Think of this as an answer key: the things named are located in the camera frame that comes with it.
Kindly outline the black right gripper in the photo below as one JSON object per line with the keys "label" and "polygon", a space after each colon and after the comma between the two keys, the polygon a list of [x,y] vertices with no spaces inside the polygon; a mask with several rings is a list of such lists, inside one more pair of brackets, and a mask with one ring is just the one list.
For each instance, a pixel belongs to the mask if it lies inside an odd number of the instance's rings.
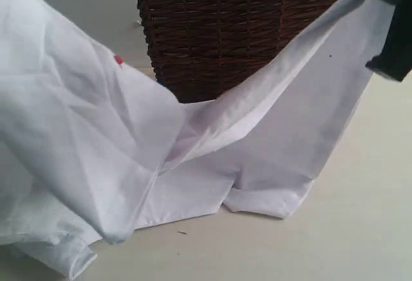
{"label": "black right gripper", "polygon": [[379,55],[366,63],[372,72],[402,82],[411,71],[411,0],[382,0],[396,5]]}

